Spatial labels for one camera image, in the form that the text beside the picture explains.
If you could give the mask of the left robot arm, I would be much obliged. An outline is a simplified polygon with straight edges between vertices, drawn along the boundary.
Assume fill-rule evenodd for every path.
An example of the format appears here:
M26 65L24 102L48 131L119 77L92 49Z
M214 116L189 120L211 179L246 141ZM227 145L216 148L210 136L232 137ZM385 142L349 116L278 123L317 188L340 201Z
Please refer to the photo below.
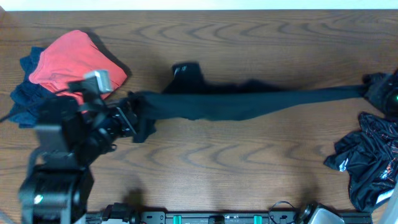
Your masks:
M117 138L135 133L128 100L107 106L101 98L113 90L108 78L71 82L68 89L82 93L84 104L57 96L40 107L35 127L40 145L19 189L22 223L83 223L94 184L90 165L115 151Z

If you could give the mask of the folded red garment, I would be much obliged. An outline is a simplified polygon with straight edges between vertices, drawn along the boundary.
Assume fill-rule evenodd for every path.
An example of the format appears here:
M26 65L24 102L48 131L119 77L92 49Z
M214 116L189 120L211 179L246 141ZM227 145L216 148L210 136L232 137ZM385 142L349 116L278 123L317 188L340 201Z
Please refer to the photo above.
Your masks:
M126 72L111 61L88 34L73 30L59 37L40 54L37 68L29 75L29 81L58 96L71 96L83 104L81 93L61 91L68 88L68 83L84 79L84 75L93 70L108 71L114 90L127 79Z

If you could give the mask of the plain black t-shirt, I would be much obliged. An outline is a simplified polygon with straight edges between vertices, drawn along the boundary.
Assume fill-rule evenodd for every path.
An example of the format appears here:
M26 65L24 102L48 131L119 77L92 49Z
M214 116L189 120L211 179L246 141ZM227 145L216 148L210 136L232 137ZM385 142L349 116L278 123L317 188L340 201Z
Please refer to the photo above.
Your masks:
M297 105L360 98L367 85L349 85L316 90L286 90L259 80L244 83L208 83L195 62L172 66L173 80L161 93L130 92L136 103L138 122L134 143L143 143L155 133L160 119L242 121Z

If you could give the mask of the folded navy blue garment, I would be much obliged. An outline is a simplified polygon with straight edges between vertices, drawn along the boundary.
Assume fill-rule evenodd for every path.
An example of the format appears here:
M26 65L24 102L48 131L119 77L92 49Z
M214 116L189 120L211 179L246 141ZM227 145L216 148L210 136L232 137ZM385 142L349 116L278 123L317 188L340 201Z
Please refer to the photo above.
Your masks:
M55 94L48 91L39 84L33 84L29 81L29 75L37 68L40 60L40 54L45 49L42 47L32 47L30 54L20 59L20 65L25 75L21 84L15 87L10 97L14 105L10 113L16 113L25 107L33 104L30 108L11 118L9 121L17 123L19 128L33 128L39 116L39 108L47 99L54 97Z

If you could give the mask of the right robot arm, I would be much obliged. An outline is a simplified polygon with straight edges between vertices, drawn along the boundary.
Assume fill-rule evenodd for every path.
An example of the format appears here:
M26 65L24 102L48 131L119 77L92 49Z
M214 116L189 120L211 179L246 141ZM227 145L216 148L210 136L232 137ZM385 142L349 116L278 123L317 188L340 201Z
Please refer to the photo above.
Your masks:
M384 223L397 223L397 74L370 74L363 82L364 98L385 118L360 113L360 129L336 142L324 164L349 174L349 199L357 211L370 214L386 203Z

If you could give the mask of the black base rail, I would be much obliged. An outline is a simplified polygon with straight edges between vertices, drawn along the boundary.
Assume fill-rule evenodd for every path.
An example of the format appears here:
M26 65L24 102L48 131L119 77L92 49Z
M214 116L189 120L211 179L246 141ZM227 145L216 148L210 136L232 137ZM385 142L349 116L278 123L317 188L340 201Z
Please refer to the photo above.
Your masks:
M286 201L275 203L268 211L170 212L138 210L127 204L115 203L104 210L87 213L86 224L372 224L370 213L337 211L320 203L298 209Z

